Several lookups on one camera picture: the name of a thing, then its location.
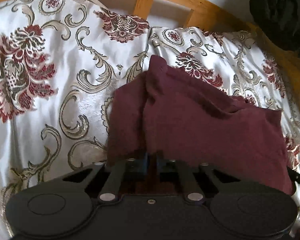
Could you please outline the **maroon knit garment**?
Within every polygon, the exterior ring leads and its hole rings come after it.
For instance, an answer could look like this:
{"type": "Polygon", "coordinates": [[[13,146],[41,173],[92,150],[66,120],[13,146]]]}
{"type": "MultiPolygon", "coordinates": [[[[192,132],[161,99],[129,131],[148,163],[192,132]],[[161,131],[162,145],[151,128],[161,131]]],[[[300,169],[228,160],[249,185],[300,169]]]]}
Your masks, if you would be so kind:
{"type": "Polygon", "coordinates": [[[110,165],[158,154],[294,192],[281,112],[228,96],[159,56],[115,90],[108,131],[110,165]]]}

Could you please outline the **white floral satin bedspread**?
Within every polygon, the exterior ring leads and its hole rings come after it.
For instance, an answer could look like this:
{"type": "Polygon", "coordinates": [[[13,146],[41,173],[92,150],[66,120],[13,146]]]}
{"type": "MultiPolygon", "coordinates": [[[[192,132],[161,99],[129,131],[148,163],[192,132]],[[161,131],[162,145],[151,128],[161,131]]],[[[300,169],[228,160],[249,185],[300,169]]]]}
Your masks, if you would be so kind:
{"type": "Polygon", "coordinates": [[[228,95],[282,112],[289,162],[300,173],[300,112],[274,58],[252,36],[152,27],[98,0],[0,3],[0,239],[9,198],[107,158],[114,90],[152,55],[228,95]]]}

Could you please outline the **black bag on bed frame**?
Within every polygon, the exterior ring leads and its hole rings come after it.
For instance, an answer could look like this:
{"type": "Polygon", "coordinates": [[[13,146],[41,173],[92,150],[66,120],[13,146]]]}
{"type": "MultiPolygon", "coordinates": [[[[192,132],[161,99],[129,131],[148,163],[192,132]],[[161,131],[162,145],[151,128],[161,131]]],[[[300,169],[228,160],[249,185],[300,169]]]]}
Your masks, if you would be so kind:
{"type": "Polygon", "coordinates": [[[250,0],[249,8],[271,42],[300,55],[300,0],[250,0]]]}

